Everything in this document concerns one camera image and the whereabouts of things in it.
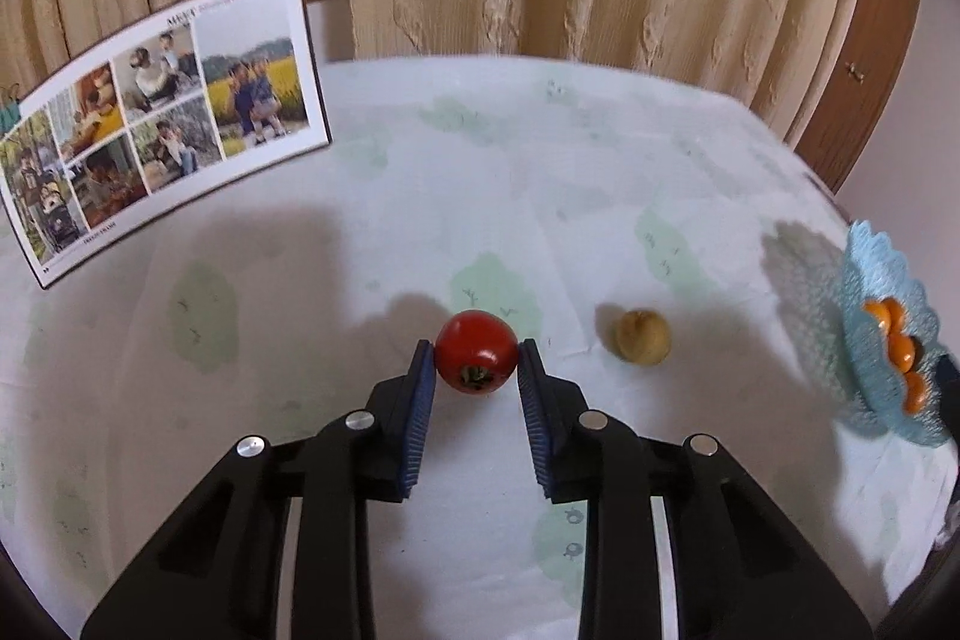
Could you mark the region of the teal binder clip left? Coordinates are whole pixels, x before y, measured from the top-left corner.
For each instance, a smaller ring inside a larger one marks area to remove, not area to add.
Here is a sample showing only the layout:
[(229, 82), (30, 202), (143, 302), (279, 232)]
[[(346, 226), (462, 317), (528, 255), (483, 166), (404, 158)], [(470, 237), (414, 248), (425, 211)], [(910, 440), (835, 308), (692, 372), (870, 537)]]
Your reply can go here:
[(20, 85), (0, 89), (0, 136), (10, 133), (21, 122)]

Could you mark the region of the photo collage board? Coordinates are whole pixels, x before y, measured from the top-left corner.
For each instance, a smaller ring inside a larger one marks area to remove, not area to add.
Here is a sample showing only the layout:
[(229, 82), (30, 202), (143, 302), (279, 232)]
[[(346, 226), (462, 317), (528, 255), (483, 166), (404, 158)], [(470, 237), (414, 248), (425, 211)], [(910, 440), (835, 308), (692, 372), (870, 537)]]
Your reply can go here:
[(145, 224), (332, 141), (306, 0), (184, 0), (70, 60), (2, 136), (41, 287)]

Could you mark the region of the tan longan fruit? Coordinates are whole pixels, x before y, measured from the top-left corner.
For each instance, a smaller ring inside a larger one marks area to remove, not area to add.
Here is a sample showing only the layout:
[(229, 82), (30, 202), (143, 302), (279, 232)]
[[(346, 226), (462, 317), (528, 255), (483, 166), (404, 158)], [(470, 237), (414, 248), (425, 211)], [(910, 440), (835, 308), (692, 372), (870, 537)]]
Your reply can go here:
[(672, 330), (654, 310), (626, 310), (613, 326), (620, 356), (631, 364), (658, 365), (672, 349)]

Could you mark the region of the orange fruit right basket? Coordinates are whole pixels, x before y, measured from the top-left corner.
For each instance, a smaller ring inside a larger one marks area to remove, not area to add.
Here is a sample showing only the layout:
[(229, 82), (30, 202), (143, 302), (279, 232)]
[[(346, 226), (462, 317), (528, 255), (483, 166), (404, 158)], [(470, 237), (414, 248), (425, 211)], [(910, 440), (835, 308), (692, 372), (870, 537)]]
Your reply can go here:
[(910, 416), (918, 416), (928, 403), (928, 382), (919, 372), (914, 372), (914, 370), (903, 375), (903, 380), (905, 380), (905, 386), (907, 387), (907, 396), (903, 401), (903, 411)]

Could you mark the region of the orange kumquat top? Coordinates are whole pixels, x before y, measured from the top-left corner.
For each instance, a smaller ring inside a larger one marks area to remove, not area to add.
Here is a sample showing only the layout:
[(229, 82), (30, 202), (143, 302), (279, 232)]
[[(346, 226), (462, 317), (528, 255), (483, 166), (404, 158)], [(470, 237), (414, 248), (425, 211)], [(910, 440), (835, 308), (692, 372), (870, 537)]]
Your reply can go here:
[(878, 330), (884, 335), (890, 331), (903, 331), (907, 310), (895, 298), (867, 299), (862, 310), (877, 321)]

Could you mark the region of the brown wooden door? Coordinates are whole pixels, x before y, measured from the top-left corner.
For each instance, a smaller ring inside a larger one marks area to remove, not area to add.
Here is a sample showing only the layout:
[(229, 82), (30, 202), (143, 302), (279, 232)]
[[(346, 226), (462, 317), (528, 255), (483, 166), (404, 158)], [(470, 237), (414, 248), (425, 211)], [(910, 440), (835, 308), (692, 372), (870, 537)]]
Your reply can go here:
[(823, 190), (853, 172), (890, 99), (913, 37), (921, 0), (841, 0), (830, 69), (818, 78), (796, 152)]

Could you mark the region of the orange kumquat middle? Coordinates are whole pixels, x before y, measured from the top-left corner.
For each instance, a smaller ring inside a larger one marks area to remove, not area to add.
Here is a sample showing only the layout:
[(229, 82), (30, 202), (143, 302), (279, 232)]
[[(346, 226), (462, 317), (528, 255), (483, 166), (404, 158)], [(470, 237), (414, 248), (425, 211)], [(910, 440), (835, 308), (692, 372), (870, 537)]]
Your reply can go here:
[(901, 331), (890, 331), (887, 336), (887, 357), (900, 374), (909, 374), (916, 364), (916, 344), (913, 338)]

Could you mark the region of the red tomato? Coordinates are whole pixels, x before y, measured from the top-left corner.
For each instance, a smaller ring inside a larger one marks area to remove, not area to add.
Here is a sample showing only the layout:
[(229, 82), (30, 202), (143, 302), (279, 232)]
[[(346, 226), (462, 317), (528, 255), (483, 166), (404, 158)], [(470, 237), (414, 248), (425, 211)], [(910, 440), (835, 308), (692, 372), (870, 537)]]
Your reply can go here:
[(519, 342), (505, 320), (483, 310), (454, 315), (434, 342), (434, 367), (451, 388), (466, 395), (500, 390), (517, 367)]

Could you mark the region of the white green patterned tablecloth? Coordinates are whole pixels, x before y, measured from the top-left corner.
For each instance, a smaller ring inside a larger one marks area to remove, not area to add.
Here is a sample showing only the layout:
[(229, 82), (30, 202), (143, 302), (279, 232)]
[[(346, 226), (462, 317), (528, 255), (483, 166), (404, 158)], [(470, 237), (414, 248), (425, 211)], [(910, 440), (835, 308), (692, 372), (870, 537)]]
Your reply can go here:
[[(714, 435), (880, 619), (918, 576), (950, 447), (841, 398), (848, 226), (726, 97), (530, 60), (340, 64), (331, 146), (41, 289), (2, 239), (2, 539), (68, 633), (236, 440), (308, 437), (483, 308), (636, 432)], [(654, 310), (658, 365), (613, 326)]]

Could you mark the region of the light blue plastic basket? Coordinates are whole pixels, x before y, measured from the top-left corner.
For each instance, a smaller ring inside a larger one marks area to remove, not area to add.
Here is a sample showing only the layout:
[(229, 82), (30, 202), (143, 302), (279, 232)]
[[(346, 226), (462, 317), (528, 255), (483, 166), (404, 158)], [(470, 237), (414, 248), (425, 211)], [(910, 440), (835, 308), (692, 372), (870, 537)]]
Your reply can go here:
[(875, 419), (919, 447), (949, 440), (935, 369), (947, 351), (921, 281), (885, 232), (848, 229), (839, 271), (843, 341), (856, 388)]

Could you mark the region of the orange kumquat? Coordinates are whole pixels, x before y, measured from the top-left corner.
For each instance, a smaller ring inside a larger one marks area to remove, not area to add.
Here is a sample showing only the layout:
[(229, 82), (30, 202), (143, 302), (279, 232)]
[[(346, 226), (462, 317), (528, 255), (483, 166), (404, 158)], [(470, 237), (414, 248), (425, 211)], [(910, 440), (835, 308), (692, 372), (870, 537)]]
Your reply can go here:
[(895, 298), (867, 299), (862, 310), (877, 321), (878, 330), (884, 335), (890, 331), (903, 331), (907, 310)]
[(901, 331), (890, 331), (887, 336), (887, 357), (900, 374), (909, 374), (916, 364), (916, 344), (913, 338)]

